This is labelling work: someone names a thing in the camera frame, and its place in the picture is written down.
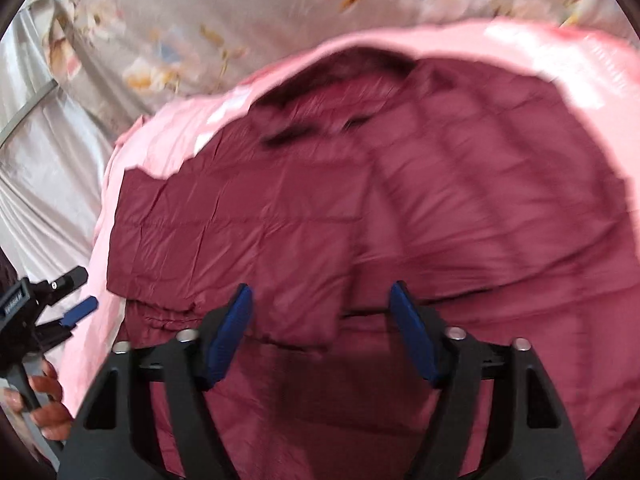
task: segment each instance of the human hand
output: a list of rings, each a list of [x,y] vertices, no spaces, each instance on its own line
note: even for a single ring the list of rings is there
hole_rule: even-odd
[[[44,376],[29,377],[29,384],[34,392],[47,394],[51,402],[30,413],[35,425],[42,430],[44,438],[49,440],[66,440],[71,431],[73,417],[62,404],[62,386],[58,382],[58,373],[51,363],[42,362]],[[9,408],[20,413],[24,409],[24,401],[20,393],[4,388],[2,397]]]

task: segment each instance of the blue gripper pad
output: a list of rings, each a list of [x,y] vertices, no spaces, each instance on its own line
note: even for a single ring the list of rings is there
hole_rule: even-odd
[[[94,296],[89,296],[69,310],[60,320],[60,325],[73,329],[80,320],[87,317],[97,308],[98,300]]]
[[[413,301],[399,283],[394,283],[391,287],[389,310],[418,373],[423,379],[436,385],[442,378],[438,371],[436,343],[427,334]]]
[[[253,293],[249,286],[242,285],[207,352],[207,382],[210,387],[225,378],[253,310]]]

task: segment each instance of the pink cloth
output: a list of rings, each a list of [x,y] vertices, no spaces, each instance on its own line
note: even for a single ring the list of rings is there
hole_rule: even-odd
[[[224,96],[167,105],[152,120],[140,119],[118,140],[102,189],[85,295],[100,309],[84,320],[65,348],[60,380],[65,403],[76,413],[108,354],[124,316],[124,300],[106,290],[106,268],[114,212],[124,171],[140,167],[154,177],[175,173],[231,120],[244,115],[256,98],[293,73],[329,53],[353,45],[397,50],[414,57],[451,56],[483,60],[515,72],[548,76],[606,149],[616,171],[629,180],[630,209],[636,225],[640,188],[640,57],[606,34],[511,20],[467,22],[450,27],[419,27],[358,32],[322,44],[301,56],[261,70]]]

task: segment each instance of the silver screw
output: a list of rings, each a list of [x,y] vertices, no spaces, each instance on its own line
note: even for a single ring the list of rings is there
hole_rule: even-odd
[[[129,350],[131,350],[131,343],[129,343],[129,341],[120,341],[113,345],[114,354],[126,354]]]
[[[453,339],[454,341],[462,341],[466,337],[466,332],[459,326],[449,326],[444,333],[449,339]]]
[[[198,338],[198,331],[193,328],[188,328],[187,330],[180,330],[180,332],[177,333],[175,338],[181,343],[196,341],[196,339]]]
[[[513,340],[513,347],[516,350],[520,350],[521,352],[526,352],[527,350],[531,350],[531,343],[528,339],[524,339],[523,337],[518,337]]]

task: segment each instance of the quilted fabric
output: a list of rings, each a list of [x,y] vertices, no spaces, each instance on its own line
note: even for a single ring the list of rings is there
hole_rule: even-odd
[[[240,476],[382,480],[407,470],[435,400],[384,312],[395,280],[477,338],[531,339],[593,470],[639,404],[639,271],[623,182],[552,84],[353,48],[169,179],[127,171],[108,288],[129,300],[121,337],[148,346],[249,283],[248,337],[207,394]]]

